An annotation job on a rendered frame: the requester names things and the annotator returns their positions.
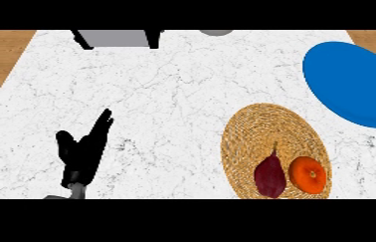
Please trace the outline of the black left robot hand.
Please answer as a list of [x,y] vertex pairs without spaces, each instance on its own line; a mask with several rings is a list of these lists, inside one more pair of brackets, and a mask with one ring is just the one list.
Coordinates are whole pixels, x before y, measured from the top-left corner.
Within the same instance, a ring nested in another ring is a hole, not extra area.
[[80,141],[74,140],[73,135],[65,130],[60,130],[57,133],[60,157],[65,163],[62,177],[62,186],[65,188],[76,183],[88,186],[93,182],[113,123],[113,111],[105,109],[91,133],[83,136]]

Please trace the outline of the round woven wicker placemat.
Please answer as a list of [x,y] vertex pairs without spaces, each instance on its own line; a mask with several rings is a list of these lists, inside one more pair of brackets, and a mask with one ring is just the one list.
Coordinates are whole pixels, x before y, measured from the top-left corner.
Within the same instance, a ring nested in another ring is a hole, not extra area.
[[328,198],[332,188],[332,165],[321,136],[304,118],[288,108],[275,104],[254,104],[242,108],[229,119],[222,141],[220,157],[226,178],[239,198],[267,199],[262,195],[254,170],[276,152],[284,172],[300,156],[321,163],[326,173],[323,191],[310,194],[291,181],[281,194],[284,199]]

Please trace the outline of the orange round squash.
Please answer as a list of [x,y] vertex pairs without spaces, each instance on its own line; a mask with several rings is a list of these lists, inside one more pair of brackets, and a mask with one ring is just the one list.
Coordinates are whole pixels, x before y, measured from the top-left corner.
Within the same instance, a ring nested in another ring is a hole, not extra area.
[[298,156],[290,165],[290,180],[294,186],[309,194],[319,194],[326,186],[326,171],[321,162]]

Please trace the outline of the blue plate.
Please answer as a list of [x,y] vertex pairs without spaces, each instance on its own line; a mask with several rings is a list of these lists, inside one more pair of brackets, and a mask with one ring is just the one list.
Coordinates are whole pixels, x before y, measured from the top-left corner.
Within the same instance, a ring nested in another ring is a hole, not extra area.
[[349,121],[376,128],[376,54],[344,42],[318,44],[303,59],[309,88]]

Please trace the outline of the grey and black appliance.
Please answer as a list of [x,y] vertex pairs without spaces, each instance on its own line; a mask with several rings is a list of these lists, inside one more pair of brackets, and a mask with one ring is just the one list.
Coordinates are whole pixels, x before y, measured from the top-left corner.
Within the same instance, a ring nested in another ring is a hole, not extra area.
[[74,30],[74,40],[85,50],[98,47],[160,47],[164,30]]

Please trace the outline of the dark red sweet potato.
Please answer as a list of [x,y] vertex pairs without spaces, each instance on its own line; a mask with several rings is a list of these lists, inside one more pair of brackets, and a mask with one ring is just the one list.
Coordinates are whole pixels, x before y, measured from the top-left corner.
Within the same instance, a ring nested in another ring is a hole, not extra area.
[[287,178],[276,150],[254,170],[254,182],[263,196],[279,197],[287,187]]

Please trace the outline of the grey round object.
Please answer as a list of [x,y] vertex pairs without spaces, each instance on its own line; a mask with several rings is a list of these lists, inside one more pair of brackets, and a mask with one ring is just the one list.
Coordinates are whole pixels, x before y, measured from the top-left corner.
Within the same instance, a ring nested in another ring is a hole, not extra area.
[[200,30],[200,31],[208,36],[220,37],[232,33],[234,30]]

